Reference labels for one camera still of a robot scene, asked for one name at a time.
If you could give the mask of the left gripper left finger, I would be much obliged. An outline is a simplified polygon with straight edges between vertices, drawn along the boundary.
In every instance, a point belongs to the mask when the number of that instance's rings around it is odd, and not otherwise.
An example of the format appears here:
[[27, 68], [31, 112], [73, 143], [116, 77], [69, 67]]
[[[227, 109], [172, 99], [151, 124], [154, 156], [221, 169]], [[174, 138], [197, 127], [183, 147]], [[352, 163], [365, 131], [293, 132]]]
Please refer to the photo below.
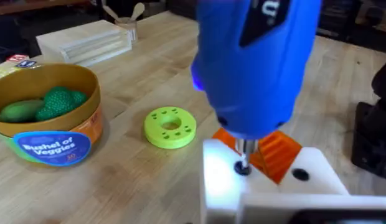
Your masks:
[[258, 168], [259, 151], [245, 156], [243, 142], [220, 128], [202, 146], [200, 221], [234, 223], [242, 195], [277, 193], [278, 186]]

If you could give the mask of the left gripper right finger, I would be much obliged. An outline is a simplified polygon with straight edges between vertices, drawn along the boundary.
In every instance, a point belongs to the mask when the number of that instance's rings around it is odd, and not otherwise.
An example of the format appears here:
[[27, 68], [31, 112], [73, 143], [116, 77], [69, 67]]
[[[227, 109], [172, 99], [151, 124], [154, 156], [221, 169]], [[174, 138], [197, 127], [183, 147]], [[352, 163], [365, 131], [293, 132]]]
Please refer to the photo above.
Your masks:
[[324, 154], [315, 147], [303, 147], [281, 131], [259, 141], [258, 168], [281, 191], [293, 194], [349, 195]]

